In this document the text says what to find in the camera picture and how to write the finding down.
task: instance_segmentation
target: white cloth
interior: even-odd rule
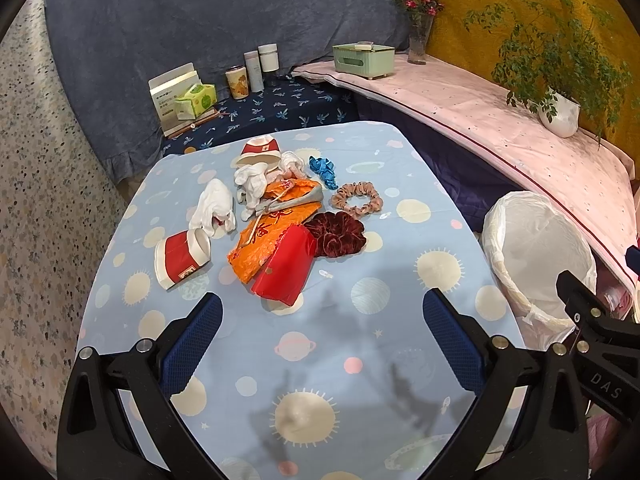
[[[267,177],[265,176],[267,168],[266,162],[257,162],[250,166],[238,168],[234,174],[236,184],[242,186],[238,196],[243,191],[246,194],[246,207],[240,213],[240,218],[245,222],[254,214],[255,208],[267,189]]]
[[[210,180],[200,194],[196,212],[189,220],[189,229],[202,227],[207,236],[212,237],[216,232],[213,225],[214,218],[216,223],[224,226],[227,233],[236,228],[234,198],[228,187],[217,178]]]
[[[308,178],[305,173],[305,161],[294,152],[284,152],[276,170],[267,174],[267,182],[285,180],[287,178]]]

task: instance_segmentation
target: white trash bag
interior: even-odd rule
[[[530,191],[503,196],[484,217],[482,249],[528,348],[546,350],[574,330],[556,279],[570,270],[595,292],[596,262],[582,233],[551,200]]]

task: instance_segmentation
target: dark red velvet scrunchie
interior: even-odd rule
[[[315,256],[337,258],[359,253],[367,239],[362,235],[364,225],[351,215],[340,211],[318,213],[305,224],[318,241]]]

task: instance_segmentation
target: red packet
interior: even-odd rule
[[[316,239],[302,225],[284,231],[276,250],[258,275],[251,290],[265,300],[293,306],[305,286],[316,254]]]

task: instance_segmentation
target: red and white paper cup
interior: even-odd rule
[[[156,278],[167,290],[210,260],[209,237],[201,228],[182,231],[160,240],[154,257]]]

